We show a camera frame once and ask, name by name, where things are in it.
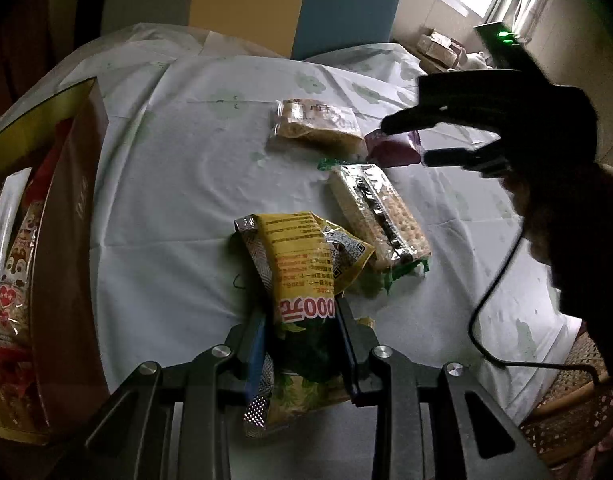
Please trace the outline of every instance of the table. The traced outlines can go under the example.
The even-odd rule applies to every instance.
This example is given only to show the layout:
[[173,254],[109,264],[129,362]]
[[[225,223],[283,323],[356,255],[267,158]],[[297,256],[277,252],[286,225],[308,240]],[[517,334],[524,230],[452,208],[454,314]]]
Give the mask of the table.
[[[214,33],[141,25],[82,47],[26,94],[8,121],[57,90],[97,76],[109,129],[96,179],[91,288],[111,389],[140,362],[163,366],[223,342],[247,315],[234,287],[246,262],[230,238],[233,220],[256,212],[312,210],[345,224],[317,170],[324,152],[269,139],[276,99],[316,98],[353,107],[363,132],[417,99],[409,89],[269,53]],[[490,134],[440,124],[421,132],[426,148],[468,146]],[[353,314],[372,316],[381,342],[412,360],[469,365],[516,421],[552,372],[497,370],[467,338],[475,304],[518,232],[499,183],[458,168],[410,166],[387,174],[429,237],[426,276],[406,276],[367,297],[348,293]],[[496,355],[562,361],[579,320],[552,300],[547,268],[523,247],[481,313],[478,333]],[[251,442],[232,413],[238,478],[352,478],[368,474],[375,411],[341,404]]]

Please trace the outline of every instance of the cardboard box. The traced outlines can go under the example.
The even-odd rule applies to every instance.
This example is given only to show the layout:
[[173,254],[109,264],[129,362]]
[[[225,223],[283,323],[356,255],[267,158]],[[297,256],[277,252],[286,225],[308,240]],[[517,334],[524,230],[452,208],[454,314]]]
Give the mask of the cardboard box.
[[450,47],[438,43],[426,34],[419,37],[417,49],[425,56],[439,61],[447,68],[452,68],[457,62],[457,54]]
[[56,94],[0,132],[0,186],[8,174],[37,167],[52,145],[56,124],[66,118],[74,122],[51,179],[29,262],[32,360],[48,432],[21,431],[0,422],[0,437],[32,444],[76,430],[109,396],[89,271],[93,188],[108,123],[95,79]]

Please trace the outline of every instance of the red heart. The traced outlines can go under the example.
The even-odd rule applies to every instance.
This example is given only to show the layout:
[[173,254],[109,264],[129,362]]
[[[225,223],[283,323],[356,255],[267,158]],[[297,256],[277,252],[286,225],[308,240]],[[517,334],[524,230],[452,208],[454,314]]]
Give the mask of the red heart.
[[15,290],[6,288],[4,285],[0,287],[0,303],[2,306],[9,306],[15,298]]
[[6,327],[9,323],[9,313],[5,310],[0,311],[0,324]]

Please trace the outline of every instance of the purple package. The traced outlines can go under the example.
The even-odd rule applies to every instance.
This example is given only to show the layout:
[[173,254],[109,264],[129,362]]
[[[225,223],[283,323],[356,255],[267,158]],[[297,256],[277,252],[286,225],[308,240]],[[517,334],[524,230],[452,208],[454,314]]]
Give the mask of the purple package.
[[403,134],[386,135],[374,130],[364,137],[368,161],[380,168],[395,168],[419,164],[422,161],[422,146],[419,133],[414,130]]

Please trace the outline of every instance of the plastic-wrapped pastry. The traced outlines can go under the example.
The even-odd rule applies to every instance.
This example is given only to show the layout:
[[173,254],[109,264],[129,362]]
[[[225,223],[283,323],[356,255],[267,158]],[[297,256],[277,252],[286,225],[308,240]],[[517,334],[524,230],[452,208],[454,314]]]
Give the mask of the plastic-wrapped pastry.
[[375,247],[376,270],[426,262],[430,246],[384,172],[373,164],[333,168],[331,189],[352,232]]
[[364,140],[351,108],[314,99],[278,101],[275,134],[337,146],[349,153],[356,152]]

